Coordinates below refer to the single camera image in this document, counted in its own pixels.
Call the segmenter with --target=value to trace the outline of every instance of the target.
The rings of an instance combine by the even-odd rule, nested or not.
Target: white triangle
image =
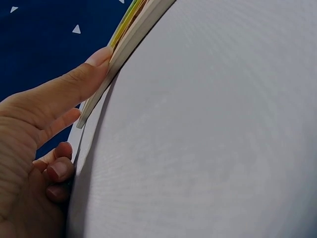
[[[79,25],[75,26],[74,30],[73,30],[73,33],[76,33],[76,34],[80,34],[80,29],[79,29]]]
[[[10,11],[10,13],[13,13],[15,10],[17,10],[18,9],[18,7],[17,6],[13,6],[12,8],[11,8],[11,11]]]

